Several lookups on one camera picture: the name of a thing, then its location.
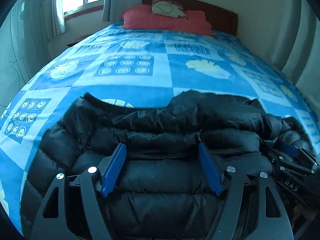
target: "patterned bedspread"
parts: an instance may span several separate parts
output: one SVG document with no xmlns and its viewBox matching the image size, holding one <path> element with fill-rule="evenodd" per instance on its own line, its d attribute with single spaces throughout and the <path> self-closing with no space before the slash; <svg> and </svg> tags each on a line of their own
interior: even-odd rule
<svg viewBox="0 0 320 240">
<path fill-rule="evenodd" d="M 85 92 L 124 107 L 163 107 L 190 89 L 258 98 L 266 112 L 299 120 L 319 152 L 318 120 L 295 87 L 237 38 L 217 35 L 124 30 L 115 23 L 36 74 L 0 120 L 0 201 L 17 229 L 41 137 Z"/>
</svg>

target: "pillow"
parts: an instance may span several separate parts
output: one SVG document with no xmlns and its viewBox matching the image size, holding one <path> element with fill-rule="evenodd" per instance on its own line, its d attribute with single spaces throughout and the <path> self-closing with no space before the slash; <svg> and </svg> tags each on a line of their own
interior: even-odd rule
<svg viewBox="0 0 320 240">
<path fill-rule="evenodd" d="M 187 18 L 182 5 L 169 0 L 153 0 L 152 13 L 173 18 Z"/>
<path fill-rule="evenodd" d="M 203 11 L 186 11 L 188 18 L 171 18 L 149 13 L 151 5 L 137 5 L 123 12 L 123 28 L 127 30 L 168 30 L 217 36 L 205 20 Z"/>
</svg>

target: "metal screw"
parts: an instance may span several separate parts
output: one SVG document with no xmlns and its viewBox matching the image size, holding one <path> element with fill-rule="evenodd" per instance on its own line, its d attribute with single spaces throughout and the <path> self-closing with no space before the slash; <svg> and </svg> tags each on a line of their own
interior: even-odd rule
<svg viewBox="0 0 320 240">
<path fill-rule="evenodd" d="M 268 174 L 266 174 L 265 172 L 261 172 L 260 177 L 266 179 L 268 177 Z"/>
<path fill-rule="evenodd" d="M 59 173 L 57 176 L 56 176 L 57 179 L 63 179 L 64 178 L 64 174 L 63 173 Z"/>
<path fill-rule="evenodd" d="M 233 173 L 233 172 L 236 172 L 236 168 L 233 167 L 233 166 L 228 166 L 228 167 L 227 167 L 227 171 Z"/>
<path fill-rule="evenodd" d="M 92 167 L 90 167 L 89 169 L 88 169 L 88 172 L 89 173 L 95 173 L 97 171 L 97 167 L 94 167 L 94 166 L 92 166 Z"/>
</svg>

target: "wooden headboard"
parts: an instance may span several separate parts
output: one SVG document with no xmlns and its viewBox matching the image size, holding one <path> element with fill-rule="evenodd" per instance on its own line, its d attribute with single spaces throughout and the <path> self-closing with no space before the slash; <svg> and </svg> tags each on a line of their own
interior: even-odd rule
<svg viewBox="0 0 320 240">
<path fill-rule="evenodd" d="M 204 11 L 213 30 L 230 33 L 234 36 L 238 29 L 238 15 L 218 6 L 197 0 L 171 0 L 183 6 L 185 10 Z M 143 4 L 152 5 L 152 0 L 142 0 Z"/>
</svg>

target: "black jacket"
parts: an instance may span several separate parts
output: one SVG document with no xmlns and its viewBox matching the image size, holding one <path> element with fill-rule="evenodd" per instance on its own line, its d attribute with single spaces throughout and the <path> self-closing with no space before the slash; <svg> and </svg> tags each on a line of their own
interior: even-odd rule
<svg viewBox="0 0 320 240">
<path fill-rule="evenodd" d="M 300 127 L 294 119 L 266 114 L 257 100 L 243 97 L 189 91 L 165 108 L 133 109 L 85 94 L 43 136 L 21 200 L 24 236 L 30 238 L 58 173 L 81 174 L 124 143 L 128 161 L 104 200 L 118 238 L 204 239 L 222 199 L 210 190 L 198 161 L 199 140 L 218 156 L 218 165 L 257 175 L 272 170 L 259 152 L 262 141 L 281 136 L 310 149 L 295 130 Z"/>
</svg>

